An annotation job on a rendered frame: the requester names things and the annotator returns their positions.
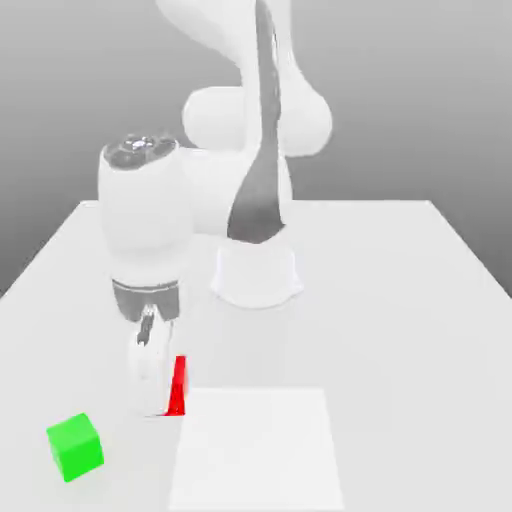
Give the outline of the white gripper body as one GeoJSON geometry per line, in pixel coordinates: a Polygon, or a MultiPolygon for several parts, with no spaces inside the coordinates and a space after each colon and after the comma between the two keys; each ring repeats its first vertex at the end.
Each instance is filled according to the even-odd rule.
{"type": "Polygon", "coordinates": [[[146,315],[128,342],[129,403],[142,417],[167,412],[173,371],[173,323],[146,315]]]}

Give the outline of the small red cube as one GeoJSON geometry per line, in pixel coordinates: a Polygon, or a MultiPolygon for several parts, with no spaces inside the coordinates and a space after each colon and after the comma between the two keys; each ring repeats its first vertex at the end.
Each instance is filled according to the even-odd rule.
{"type": "Polygon", "coordinates": [[[164,364],[162,372],[161,397],[157,402],[157,417],[178,417],[185,415],[188,393],[188,369],[185,355],[178,354],[174,362],[164,364]]]}

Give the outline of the small green cube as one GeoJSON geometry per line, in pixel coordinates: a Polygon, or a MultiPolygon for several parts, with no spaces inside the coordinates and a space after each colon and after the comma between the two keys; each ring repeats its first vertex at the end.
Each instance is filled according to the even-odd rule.
{"type": "Polygon", "coordinates": [[[99,434],[85,413],[48,427],[46,434],[53,460],[65,482],[104,464],[99,434]]]}

